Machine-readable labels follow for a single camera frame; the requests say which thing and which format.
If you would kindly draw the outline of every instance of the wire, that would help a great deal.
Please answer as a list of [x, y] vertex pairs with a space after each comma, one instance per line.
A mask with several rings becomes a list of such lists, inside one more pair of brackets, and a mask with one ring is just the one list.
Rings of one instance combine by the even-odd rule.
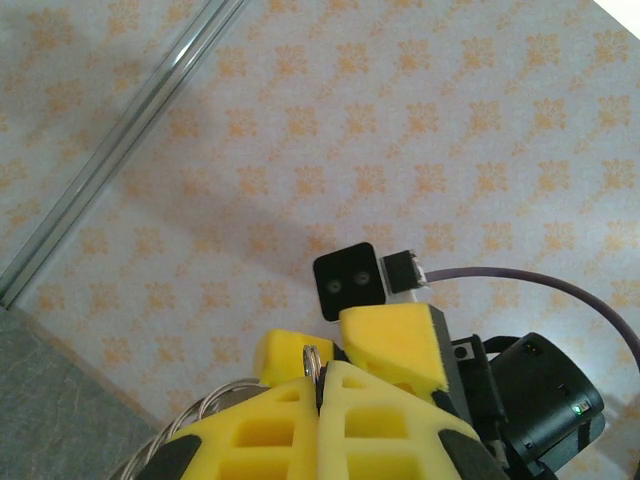
[[[640, 338], [629, 326], [629, 324], [616, 312], [613, 308], [600, 300], [595, 295], [590, 294], [586, 290], [576, 287], [575, 285], [541, 273], [529, 272], [527, 270], [517, 270], [515, 268], [500, 267], [461, 267], [461, 268], [445, 268], [444, 270], [434, 270], [425, 274], [427, 282], [439, 282], [441, 280], [452, 280], [454, 278], [466, 277], [499, 277], [511, 278], [513, 280], [523, 280], [525, 282], [546, 285], [547, 287], [561, 290], [572, 297], [586, 303], [591, 308], [606, 318], [613, 328], [615, 328], [625, 343], [631, 350], [633, 358], [636, 360], [638, 371], [640, 371]], [[635, 480], [640, 480], [640, 462], [635, 475]]]

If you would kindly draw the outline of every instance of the yellow 3d-printed part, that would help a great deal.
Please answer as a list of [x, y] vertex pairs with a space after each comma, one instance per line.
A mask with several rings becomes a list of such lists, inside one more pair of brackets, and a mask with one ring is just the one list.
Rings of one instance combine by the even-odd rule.
[[473, 429], [345, 362], [327, 366], [318, 424], [318, 480], [459, 480], [438, 433]]
[[315, 390], [310, 377], [272, 388], [179, 430], [202, 444], [181, 480], [315, 480]]
[[323, 365], [333, 360], [331, 340], [274, 329], [267, 332], [256, 347], [253, 374], [270, 387], [304, 376], [302, 349], [305, 345], [318, 347]]
[[428, 305], [348, 308], [340, 326], [344, 351], [357, 367], [429, 402], [435, 390], [449, 391]]

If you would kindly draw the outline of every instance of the black camera module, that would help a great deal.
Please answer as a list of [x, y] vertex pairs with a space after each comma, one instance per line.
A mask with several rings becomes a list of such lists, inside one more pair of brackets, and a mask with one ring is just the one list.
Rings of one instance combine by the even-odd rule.
[[370, 243], [338, 250], [313, 262], [322, 316], [334, 322], [350, 307], [386, 302], [378, 259]]

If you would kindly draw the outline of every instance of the camera lens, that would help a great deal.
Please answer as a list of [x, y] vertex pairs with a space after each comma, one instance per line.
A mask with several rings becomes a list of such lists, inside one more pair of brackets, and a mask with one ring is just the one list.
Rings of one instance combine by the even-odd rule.
[[327, 283], [327, 290], [329, 291], [329, 293], [334, 294], [342, 290], [342, 284], [340, 283], [340, 280], [331, 280], [329, 283]]
[[365, 272], [363, 270], [362, 272], [356, 273], [353, 279], [356, 281], [358, 285], [362, 287], [367, 283], [369, 283], [369, 280], [371, 280], [371, 275], [369, 275], [369, 272]]

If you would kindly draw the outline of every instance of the gray floor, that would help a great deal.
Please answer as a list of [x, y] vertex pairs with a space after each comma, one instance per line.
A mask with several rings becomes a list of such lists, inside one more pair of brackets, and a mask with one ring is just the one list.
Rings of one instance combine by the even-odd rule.
[[0, 478], [105, 479], [154, 433], [0, 309]]

